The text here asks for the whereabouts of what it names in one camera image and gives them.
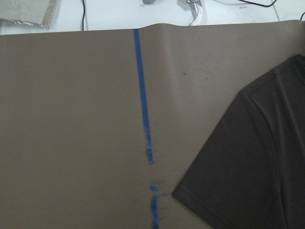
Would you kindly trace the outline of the dark brown t-shirt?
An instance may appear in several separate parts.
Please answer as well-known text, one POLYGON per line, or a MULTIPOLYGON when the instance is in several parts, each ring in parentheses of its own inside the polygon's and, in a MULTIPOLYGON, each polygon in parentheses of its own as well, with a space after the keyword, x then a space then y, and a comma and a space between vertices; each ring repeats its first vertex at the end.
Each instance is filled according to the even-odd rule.
POLYGON ((304 56, 237 94, 173 197, 215 229, 304 228, 304 56))

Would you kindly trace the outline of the brown paper table cover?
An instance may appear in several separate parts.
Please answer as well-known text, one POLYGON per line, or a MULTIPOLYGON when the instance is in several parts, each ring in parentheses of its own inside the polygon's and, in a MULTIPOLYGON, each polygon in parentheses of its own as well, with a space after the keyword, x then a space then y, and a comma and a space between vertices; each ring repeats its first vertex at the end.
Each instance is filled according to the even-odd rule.
POLYGON ((3 229, 214 229, 173 192, 303 21, 2 35, 3 229))

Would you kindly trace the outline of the grey cardboard sheet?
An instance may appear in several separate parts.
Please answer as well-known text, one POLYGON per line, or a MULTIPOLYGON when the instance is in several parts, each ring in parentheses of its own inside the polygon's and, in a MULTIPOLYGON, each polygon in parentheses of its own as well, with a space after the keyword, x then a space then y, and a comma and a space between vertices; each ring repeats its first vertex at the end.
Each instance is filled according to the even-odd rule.
POLYGON ((57 0, 2 0, 0 20, 47 29, 50 27, 57 5, 57 0))

